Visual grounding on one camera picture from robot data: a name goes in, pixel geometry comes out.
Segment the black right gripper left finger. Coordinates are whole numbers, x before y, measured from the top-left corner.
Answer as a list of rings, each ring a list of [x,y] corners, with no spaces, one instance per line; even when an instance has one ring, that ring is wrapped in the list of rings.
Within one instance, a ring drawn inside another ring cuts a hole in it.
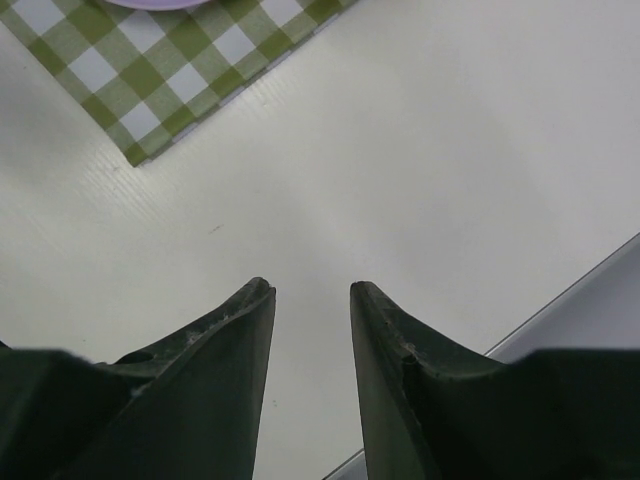
[[[112,364],[3,347],[2,477],[251,478],[275,305],[253,278]]]

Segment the green white checkered cloth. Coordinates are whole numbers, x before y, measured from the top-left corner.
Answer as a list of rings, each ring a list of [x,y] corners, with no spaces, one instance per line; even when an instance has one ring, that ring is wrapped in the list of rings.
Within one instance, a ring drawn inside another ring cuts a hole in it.
[[[133,166],[160,155],[345,1],[5,1],[1,20]]]

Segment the purple plastic plate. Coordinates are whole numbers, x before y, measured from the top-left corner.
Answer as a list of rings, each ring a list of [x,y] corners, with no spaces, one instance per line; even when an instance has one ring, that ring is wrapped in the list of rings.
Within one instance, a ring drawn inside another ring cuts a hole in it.
[[[108,3],[144,11],[175,11],[207,3],[207,0],[106,0]]]

